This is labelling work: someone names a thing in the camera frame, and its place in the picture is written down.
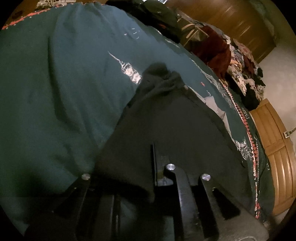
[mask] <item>silver bolt head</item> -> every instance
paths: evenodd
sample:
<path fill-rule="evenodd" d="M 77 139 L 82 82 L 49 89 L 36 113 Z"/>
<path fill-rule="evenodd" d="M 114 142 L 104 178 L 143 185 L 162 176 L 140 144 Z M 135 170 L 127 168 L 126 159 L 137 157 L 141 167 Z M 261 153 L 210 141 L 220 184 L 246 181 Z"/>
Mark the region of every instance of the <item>silver bolt head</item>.
<path fill-rule="evenodd" d="M 81 178 L 82 178 L 82 180 L 87 181 L 91 178 L 91 175 L 88 173 L 84 173 L 84 174 L 82 174 Z"/>
<path fill-rule="evenodd" d="M 167 164 L 167 165 L 166 165 L 166 168 L 167 168 L 168 170 L 170 170 L 170 171 L 173 171 L 173 170 L 176 169 L 176 166 L 175 166 L 174 164 Z"/>
<path fill-rule="evenodd" d="M 209 174 L 204 173 L 204 174 L 202 174 L 202 179 L 205 181 L 209 181 L 209 180 L 211 180 L 211 176 Z"/>

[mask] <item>wooden door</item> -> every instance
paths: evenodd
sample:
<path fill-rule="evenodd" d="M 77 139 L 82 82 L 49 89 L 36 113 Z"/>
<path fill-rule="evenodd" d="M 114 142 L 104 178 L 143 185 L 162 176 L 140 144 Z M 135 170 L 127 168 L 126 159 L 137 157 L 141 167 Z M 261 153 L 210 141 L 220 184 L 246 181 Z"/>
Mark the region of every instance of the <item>wooden door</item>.
<path fill-rule="evenodd" d="M 273 214 L 277 215 L 290 208 L 296 197 L 293 144 L 290 138 L 284 138 L 286 128 L 268 99 L 264 99 L 251 114 L 271 165 L 275 188 Z"/>

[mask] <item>red garment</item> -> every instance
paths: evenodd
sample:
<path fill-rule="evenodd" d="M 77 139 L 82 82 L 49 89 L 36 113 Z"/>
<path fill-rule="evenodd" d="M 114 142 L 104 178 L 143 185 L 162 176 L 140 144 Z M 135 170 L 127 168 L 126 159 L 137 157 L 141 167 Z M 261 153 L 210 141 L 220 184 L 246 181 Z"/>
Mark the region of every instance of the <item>red garment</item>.
<path fill-rule="evenodd" d="M 231 61 L 229 45 L 211 27 L 201 28 L 209 35 L 192 52 L 209 66 L 219 79 L 224 79 Z"/>
<path fill-rule="evenodd" d="M 245 55 L 243 55 L 244 57 L 244 70 L 250 75 L 250 76 L 253 76 L 253 74 L 255 73 L 254 72 L 254 68 L 255 68 L 255 65 L 254 63 L 248 59 Z"/>

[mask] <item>wooden cabinet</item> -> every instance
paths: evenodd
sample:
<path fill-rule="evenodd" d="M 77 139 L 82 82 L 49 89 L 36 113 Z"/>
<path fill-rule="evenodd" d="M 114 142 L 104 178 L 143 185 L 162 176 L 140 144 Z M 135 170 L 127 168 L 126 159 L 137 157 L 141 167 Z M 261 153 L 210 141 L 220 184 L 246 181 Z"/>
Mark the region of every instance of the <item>wooden cabinet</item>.
<path fill-rule="evenodd" d="M 258 63 L 275 48 L 263 20 L 246 0 L 168 0 L 166 6 L 221 29 L 246 45 Z"/>
<path fill-rule="evenodd" d="M 251 114 L 270 161 L 275 188 L 273 214 L 277 215 L 290 208 L 296 197 L 293 144 L 290 138 L 283 137 L 286 128 L 268 99 L 264 99 Z"/>

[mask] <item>black fabric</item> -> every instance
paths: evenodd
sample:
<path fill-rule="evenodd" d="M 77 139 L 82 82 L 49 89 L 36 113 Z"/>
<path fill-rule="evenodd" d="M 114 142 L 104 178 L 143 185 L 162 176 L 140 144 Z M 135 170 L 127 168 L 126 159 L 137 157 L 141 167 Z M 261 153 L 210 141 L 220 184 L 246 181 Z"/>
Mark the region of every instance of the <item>black fabric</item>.
<path fill-rule="evenodd" d="M 264 82 L 262 81 L 262 79 L 258 78 L 258 76 L 255 75 L 255 74 L 253 74 L 252 79 L 254 80 L 255 84 L 256 84 L 256 85 L 266 86 L 266 85 L 264 84 Z"/>
<path fill-rule="evenodd" d="M 260 76 L 261 78 L 263 78 L 263 72 L 261 68 L 257 69 L 257 75 Z"/>
<path fill-rule="evenodd" d="M 157 0 L 108 0 L 107 5 L 115 6 L 131 14 L 142 23 L 156 28 L 162 35 L 180 42 L 182 35 L 178 27 L 177 14 Z"/>
<path fill-rule="evenodd" d="M 225 74 L 225 79 L 228 83 L 229 88 L 231 88 L 235 93 L 240 96 L 241 102 L 247 108 L 248 111 L 254 110 L 260 104 L 259 100 L 256 97 L 256 93 L 254 90 L 251 89 L 250 84 L 246 84 L 246 96 L 243 95 L 241 89 L 238 87 L 234 79 L 231 77 L 230 74 Z"/>
<path fill-rule="evenodd" d="M 244 106 L 248 109 L 248 111 L 254 110 L 260 104 L 259 100 L 256 97 L 256 93 L 251 89 L 249 84 L 246 84 L 246 96 L 242 99 Z"/>
<path fill-rule="evenodd" d="M 248 210 L 252 191 L 245 160 L 224 123 L 164 64 L 150 66 L 106 142 L 95 172 L 140 186 L 153 197 L 150 145 L 193 175 L 209 173 Z"/>

